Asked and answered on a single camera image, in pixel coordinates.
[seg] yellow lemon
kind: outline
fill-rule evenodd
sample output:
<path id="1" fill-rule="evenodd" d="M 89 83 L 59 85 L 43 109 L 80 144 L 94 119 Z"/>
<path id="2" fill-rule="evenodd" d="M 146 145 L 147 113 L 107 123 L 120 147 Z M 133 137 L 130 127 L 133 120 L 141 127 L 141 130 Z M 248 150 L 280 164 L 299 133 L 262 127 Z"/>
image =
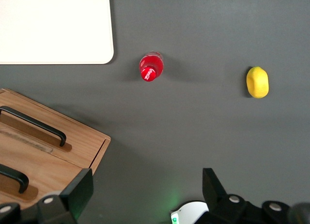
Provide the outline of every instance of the yellow lemon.
<path id="1" fill-rule="evenodd" d="M 254 98 L 263 98 L 269 92 L 268 75 L 259 66 L 253 67 L 247 74 L 248 92 Z"/>

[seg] red bottle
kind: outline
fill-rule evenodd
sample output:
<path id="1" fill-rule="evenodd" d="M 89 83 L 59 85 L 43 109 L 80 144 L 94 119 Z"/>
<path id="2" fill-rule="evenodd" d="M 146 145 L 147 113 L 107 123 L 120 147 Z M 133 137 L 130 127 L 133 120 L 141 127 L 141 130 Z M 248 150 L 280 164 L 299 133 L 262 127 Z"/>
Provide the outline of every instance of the red bottle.
<path id="1" fill-rule="evenodd" d="M 160 53 L 151 51 L 141 59 L 139 67 L 141 77 L 145 81 L 151 82 L 163 72 L 163 57 Z"/>

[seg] white tray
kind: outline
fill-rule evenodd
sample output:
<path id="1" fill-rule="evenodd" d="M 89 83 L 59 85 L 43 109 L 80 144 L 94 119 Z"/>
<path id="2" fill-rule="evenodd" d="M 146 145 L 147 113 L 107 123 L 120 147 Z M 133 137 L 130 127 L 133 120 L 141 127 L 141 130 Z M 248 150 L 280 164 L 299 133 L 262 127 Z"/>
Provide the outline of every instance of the white tray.
<path id="1" fill-rule="evenodd" d="M 0 0 L 0 64 L 105 64 L 109 0 Z"/>

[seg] gray tabletop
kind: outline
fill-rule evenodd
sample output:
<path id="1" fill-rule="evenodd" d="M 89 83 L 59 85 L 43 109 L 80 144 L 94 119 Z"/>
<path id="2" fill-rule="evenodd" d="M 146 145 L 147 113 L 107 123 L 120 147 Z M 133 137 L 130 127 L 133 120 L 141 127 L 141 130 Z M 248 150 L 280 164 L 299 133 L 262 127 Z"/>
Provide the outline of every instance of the gray tabletop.
<path id="1" fill-rule="evenodd" d="M 110 0 L 106 65 L 2 65 L 0 83 L 109 136 L 79 219 L 171 223 L 202 169 L 260 206 L 310 201 L 310 0 Z M 147 83 L 141 57 L 163 54 Z M 246 90 L 249 67 L 270 91 Z"/>

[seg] wooden box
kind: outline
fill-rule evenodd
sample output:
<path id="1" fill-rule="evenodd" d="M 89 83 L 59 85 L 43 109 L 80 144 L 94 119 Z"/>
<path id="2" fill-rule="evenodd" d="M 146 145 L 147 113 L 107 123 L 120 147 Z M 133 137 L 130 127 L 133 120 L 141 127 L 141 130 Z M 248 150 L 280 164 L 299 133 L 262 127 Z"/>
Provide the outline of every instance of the wooden box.
<path id="1" fill-rule="evenodd" d="M 0 204 L 18 202 L 26 208 L 45 194 L 62 191 L 82 168 L 96 171 L 111 138 L 8 89 L 0 90 L 0 107 L 10 107 L 66 135 L 63 146 L 53 132 L 0 111 L 0 164 L 24 173 L 28 188 L 0 174 Z"/>

